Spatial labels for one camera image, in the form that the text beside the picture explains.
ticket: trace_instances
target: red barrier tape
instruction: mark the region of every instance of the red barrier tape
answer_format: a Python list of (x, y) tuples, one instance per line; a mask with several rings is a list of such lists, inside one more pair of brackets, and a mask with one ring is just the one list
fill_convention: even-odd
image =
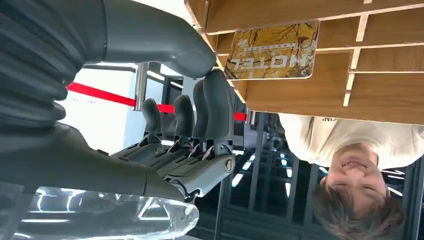
[[(91, 86), (79, 84), (76, 82), (67, 86), (67, 89), (75, 93), (84, 94), (87, 96), (91, 96), (91, 97), (95, 97), (98, 99), (103, 99), (103, 100), (107, 100), (107, 101), (111, 101), (111, 102), (115, 102), (119, 104), (124, 104), (130, 107), (134, 107), (136, 105), (136, 100), (132, 98), (117, 95), (114, 93), (103, 91), (103, 90), (100, 90)], [(159, 112), (161, 113), (169, 113), (169, 114), (175, 113), (173, 105), (158, 104), (157, 108), (159, 109)], [(235, 121), (246, 121), (246, 117), (247, 117), (246, 114), (242, 112), (236, 112), (234, 114)]]

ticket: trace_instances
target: robotic hand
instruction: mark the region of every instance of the robotic hand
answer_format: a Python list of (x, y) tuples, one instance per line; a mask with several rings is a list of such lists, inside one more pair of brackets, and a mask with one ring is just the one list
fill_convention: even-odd
[[(189, 97), (180, 95), (175, 100), (177, 124), (172, 147), (165, 149), (161, 145), (158, 136), (161, 115), (154, 100), (147, 99), (142, 106), (146, 116), (144, 139), (112, 155), (150, 167), (176, 186), (189, 201), (207, 194), (235, 166), (233, 105), (222, 71), (211, 71), (204, 80), (197, 82), (193, 96), (197, 110), (195, 126)], [(207, 140), (206, 151), (201, 145), (204, 139)]]
[[(2, 0), (0, 12), (1, 238), (172, 239), (193, 228), (199, 213), (185, 202), (234, 168), (229, 88), (222, 72), (210, 72), (216, 58), (198, 33), (132, 0)], [(65, 110), (55, 101), (84, 64), (98, 62), (159, 62), (206, 76), (194, 92), (194, 140), (186, 96), (175, 103), (170, 149), (157, 138), (151, 100), (145, 138), (112, 156), (58, 123)]]

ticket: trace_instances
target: ceiling light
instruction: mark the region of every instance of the ceiling light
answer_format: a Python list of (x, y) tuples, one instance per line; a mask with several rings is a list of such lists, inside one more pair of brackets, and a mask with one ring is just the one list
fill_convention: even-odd
[(290, 168), (286, 169), (286, 171), (287, 171), (287, 177), (291, 178), (293, 171)]
[(402, 172), (397, 172), (397, 171), (387, 171), (387, 170), (380, 170), (380, 172), (382, 173), (386, 173), (386, 174), (396, 174), (396, 175), (403, 175), (405, 173)]
[(251, 167), (252, 163), (250, 161), (247, 161), (241, 169), (248, 170)]
[(400, 192), (400, 191), (398, 191), (398, 190), (395, 190), (395, 189), (393, 189), (393, 188), (391, 188), (391, 187), (387, 187), (387, 189), (389, 189), (391, 192), (393, 192), (393, 193), (395, 193), (395, 194), (397, 194), (397, 195), (399, 195), (399, 196), (403, 196), (403, 194)]
[(154, 77), (154, 78), (156, 78), (156, 79), (159, 79), (159, 80), (162, 80), (162, 81), (164, 81), (164, 80), (165, 80), (165, 77), (164, 77), (164, 76), (162, 76), (162, 75), (160, 75), (160, 74), (157, 74), (157, 73), (156, 73), (156, 72), (154, 72), (154, 71), (150, 71), (150, 70), (148, 70), (148, 71), (147, 71), (147, 75), (152, 76), (152, 77)]
[(243, 177), (243, 174), (238, 173), (238, 174), (237, 174), (237, 175), (236, 175), (236, 176), (232, 179), (231, 186), (233, 186), (233, 187), (237, 186), (237, 184), (239, 184), (240, 180), (242, 180), (242, 177)]
[(285, 192), (287, 193), (287, 197), (290, 196), (290, 186), (291, 186), (290, 183), (288, 182), (285, 183)]
[(176, 83), (174, 81), (171, 81), (171, 84), (174, 85), (177, 88), (183, 89), (183, 86), (182, 85), (180, 85), (180, 84), (178, 84), (178, 83)]
[(405, 175), (405, 173), (403, 171), (399, 171), (399, 170), (394, 170), (395, 172), (397, 172), (400, 175)]
[(325, 167), (323, 167), (323, 166), (320, 166), (319, 170), (321, 170), (325, 174), (329, 174), (329, 171), (327, 171), (327, 169), (325, 169)]
[(388, 175), (387, 177), (392, 178), (392, 179), (405, 179), (404, 177), (401, 177), (401, 176), (393, 176), (393, 175)]

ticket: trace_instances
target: metal pole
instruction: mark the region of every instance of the metal pole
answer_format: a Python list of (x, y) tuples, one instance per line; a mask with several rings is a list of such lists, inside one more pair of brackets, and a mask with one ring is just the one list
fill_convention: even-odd
[(135, 72), (135, 107), (134, 111), (141, 111), (143, 101), (146, 98), (147, 86), (147, 71), (149, 70), (149, 63), (143, 62), (137, 65)]
[(213, 240), (221, 239), (221, 232), (223, 229), (223, 205), (225, 201), (225, 195), (227, 190), (227, 184), (229, 182), (229, 176), (224, 178), (221, 181), (221, 186), (219, 188), (219, 199), (218, 199), (218, 208), (216, 210), (216, 223), (215, 223), (215, 233), (213, 236)]
[(256, 151), (254, 154), (252, 182), (250, 185), (249, 210), (253, 210), (255, 206), (259, 165), (261, 163), (262, 140), (264, 138), (265, 113), (259, 112), (258, 114), (259, 114), (259, 124), (257, 125)]

